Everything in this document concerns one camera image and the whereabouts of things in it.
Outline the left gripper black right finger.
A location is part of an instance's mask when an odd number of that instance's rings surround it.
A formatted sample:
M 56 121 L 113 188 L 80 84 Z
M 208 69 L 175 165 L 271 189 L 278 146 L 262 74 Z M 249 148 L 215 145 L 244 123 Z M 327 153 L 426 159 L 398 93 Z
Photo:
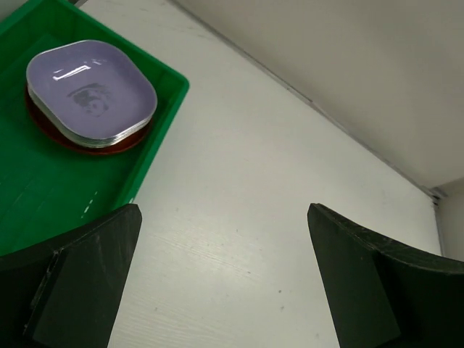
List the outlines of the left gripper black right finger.
M 340 347 L 462 347 L 463 263 L 364 228 L 322 204 L 310 238 Z

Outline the red round plate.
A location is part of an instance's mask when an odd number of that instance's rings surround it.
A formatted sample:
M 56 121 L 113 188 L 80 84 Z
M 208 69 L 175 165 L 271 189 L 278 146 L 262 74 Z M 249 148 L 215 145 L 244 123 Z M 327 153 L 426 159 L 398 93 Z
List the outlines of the red round plate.
M 64 148 L 70 149 L 74 152 L 83 154 L 89 154 L 93 156 L 107 156 L 113 154 L 120 154 L 134 148 L 140 144 L 152 131 L 154 121 L 150 120 L 141 130 L 136 131 L 134 134 L 123 139 L 122 141 L 106 146 L 103 148 L 90 148 L 78 145 L 66 138 L 57 127 L 55 127 L 47 116 L 40 110 L 35 104 L 33 99 L 30 97 L 28 88 L 24 88 L 24 100 L 31 120 L 36 124 L 37 128 L 47 137 L 55 143 L 63 146 Z

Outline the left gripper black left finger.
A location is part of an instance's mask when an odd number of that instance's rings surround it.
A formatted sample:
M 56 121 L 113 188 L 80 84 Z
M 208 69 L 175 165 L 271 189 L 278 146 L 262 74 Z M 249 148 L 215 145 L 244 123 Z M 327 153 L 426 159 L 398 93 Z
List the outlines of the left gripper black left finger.
M 107 347 L 141 223 L 126 204 L 1 256 L 1 346 Z

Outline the purple square dish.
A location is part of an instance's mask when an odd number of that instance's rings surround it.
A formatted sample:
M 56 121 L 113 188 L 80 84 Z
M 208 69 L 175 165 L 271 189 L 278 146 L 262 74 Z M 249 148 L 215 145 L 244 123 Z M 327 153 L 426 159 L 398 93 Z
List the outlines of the purple square dish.
M 80 136 L 103 139 L 151 120 L 158 97 L 122 50 L 82 40 L 35 55 L 27 86 L 58 120 Z
M 67 140 L 85 148 L 103 149 L 105 147 L 114 146 L 115 144 L 129 139 L 131 136 L 145 131 L 152 124 L 152 120 L 147 120 L 144 123 L 137 125 L 135 128 L 125 130 L 116 136 L 103 139 L 86 138 L 64 126 L 53 112 L 35 95 L 30 87 L 27 87 L 26 91 L 33 104 L 45 115 L 46 119 L 59 131 L 59 133 L 61 133 Z

